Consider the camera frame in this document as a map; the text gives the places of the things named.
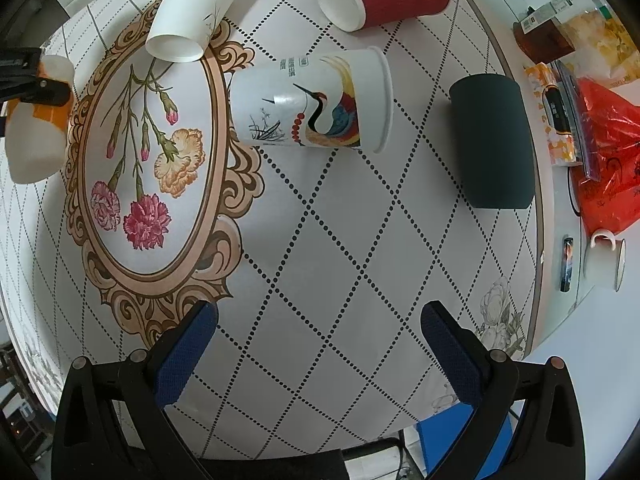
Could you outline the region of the white and orange paper cup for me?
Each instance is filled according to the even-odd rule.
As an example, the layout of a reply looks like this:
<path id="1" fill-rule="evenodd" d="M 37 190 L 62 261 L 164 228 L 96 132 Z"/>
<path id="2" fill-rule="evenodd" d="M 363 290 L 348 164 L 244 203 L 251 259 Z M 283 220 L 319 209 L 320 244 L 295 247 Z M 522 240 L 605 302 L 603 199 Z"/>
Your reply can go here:
<path id="1" fill-rule="evenodd" d="M 37 75 L 66 84 L 66 102 L 54 106 L 9 100 L 4 147 L 11 179 L 17 184 L 47 179 L 66 162 L 67 129 L 75 99 L 74 66 L 62 56 L 45 55 Z"/>

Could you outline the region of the plain white paper cup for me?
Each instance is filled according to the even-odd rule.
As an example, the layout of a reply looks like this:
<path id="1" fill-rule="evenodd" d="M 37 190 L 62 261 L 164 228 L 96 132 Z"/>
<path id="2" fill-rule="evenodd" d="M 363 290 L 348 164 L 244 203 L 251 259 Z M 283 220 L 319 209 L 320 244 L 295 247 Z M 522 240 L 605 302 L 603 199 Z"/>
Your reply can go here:
<path id="1" fill-rule="evenodd" d="M 169 63 L 199 60 L 233 1 L 162 0 L 146 38 L 146 50 Z"/>

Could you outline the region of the dark green cup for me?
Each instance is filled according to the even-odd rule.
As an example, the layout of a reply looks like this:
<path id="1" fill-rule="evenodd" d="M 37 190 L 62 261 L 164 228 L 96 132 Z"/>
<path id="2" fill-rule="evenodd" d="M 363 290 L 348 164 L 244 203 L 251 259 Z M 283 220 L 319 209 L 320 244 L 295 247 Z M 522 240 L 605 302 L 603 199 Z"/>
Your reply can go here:
<path id="1" fill-rule="evenodd" d="M 520 86 L 476 74 L 450 87 L 463 191 L 478 209 L 526 209 L 535 196 L 534 146 Z"/>

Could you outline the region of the crane print paper cup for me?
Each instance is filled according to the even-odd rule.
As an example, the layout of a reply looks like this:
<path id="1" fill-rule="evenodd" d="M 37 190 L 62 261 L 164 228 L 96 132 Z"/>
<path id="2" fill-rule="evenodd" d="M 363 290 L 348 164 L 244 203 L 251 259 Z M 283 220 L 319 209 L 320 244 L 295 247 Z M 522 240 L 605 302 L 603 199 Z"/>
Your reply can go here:
<path id="1" fill-rule="evenodd" d="M 246 144 L 378 154 L 392 128 L 392 75 L 377 47 L 291 56 L 237 72 L 229 103 Z"/>

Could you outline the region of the blue box under table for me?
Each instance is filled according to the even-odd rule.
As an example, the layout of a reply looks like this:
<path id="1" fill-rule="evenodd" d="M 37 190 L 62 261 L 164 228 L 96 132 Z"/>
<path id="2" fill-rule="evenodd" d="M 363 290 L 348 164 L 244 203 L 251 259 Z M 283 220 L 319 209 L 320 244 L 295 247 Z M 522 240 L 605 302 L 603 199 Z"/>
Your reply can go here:
<path id="1" fill-rule="evenodd" d="M 472 413 L 473 409 L 469 405 L 458 403 L 416 425 L 428 474 L 454 444 Z M 477 479 L 484 479 L 497 471 L 506 455 L 512 434 L 511 416 L 508 415 Z"/>

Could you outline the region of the white enamel mug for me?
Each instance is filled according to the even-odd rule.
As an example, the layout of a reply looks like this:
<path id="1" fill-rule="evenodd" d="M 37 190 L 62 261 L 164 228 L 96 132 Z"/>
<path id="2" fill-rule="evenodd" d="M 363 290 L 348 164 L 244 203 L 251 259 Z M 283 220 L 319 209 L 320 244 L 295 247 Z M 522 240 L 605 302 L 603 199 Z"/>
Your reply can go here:
<path id="1" fill-rule="evenodd" d="M 618 292 L 626 266 L 626 240 L 606 229 L 591 234 L 585 255 L 585 278 L 593 286 Z"/>

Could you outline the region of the red plastic bag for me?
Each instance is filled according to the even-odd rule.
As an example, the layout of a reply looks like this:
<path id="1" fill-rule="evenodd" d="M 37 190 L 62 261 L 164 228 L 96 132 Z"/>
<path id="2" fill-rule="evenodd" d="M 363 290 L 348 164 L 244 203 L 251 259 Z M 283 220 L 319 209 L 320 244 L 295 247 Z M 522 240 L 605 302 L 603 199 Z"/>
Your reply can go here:
<path id="1" fill-rule="evenodd" d="M 586 231 L 620 234 L 639 220 L 639 107 L 597 82 L 580 78 L 594 141 L 595 181 L 573 172 Z"/>

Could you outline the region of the floral checked tablecloth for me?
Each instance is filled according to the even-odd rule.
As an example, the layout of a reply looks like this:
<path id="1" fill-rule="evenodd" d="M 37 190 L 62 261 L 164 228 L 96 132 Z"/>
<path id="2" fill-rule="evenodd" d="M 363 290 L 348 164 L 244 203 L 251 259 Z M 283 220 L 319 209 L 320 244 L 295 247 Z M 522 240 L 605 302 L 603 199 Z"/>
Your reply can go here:
<path id="1" fill-rule="evenodd" d="M 510 70 L 474 0 L 356 34 L 316 0 L 236 0 L 186 65 L 145 51 L 159 3 L 46 0 L 12 30 L 75 69 L 64 167 L 1 176 L 3 311 L 48 413 L 73 359 L 152 346 L 200 299 L 218 330 L 168 413 L 209 458 L 347 448 L 449 406 L 420 333 L 433 299 L 529 352 L 537 211 L 473 208 L 450 139 L 451 86 Z M 381 153 L 239 141 L 224 104 L 243 68 L 367 47 L 393 76 Z"/>

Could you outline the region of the clear bag of bread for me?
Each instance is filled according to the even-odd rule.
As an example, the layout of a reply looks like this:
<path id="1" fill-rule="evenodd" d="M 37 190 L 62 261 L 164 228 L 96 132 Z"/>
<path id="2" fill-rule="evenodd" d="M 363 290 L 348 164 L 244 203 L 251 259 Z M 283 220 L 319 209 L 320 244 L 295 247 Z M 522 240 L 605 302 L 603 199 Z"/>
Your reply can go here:
<path id="1" fill-rule="evenodd" d="M 639 49 L 605 0 L 589 3 L 560 25 L 573 47 L 561 62 L 576 78 L 591 79 L 605 88 L 630 84 L 639 78 Z"/>

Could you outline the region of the brown liquid bottle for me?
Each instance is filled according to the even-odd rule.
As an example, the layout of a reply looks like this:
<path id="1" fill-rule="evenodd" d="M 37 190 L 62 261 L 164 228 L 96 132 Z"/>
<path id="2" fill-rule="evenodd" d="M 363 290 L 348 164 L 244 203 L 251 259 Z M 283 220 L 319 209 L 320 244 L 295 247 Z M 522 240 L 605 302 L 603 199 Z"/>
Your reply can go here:
<path id="1" fill-rule="evenodd" d="M 551 0 L 536 10 L 528 8 L 526 17 L 513 23 L 518 47 L 535 64 L 551 63 L 573 53 L 576 48 L 561 18 L 576 9 L 575 0 Z"/>

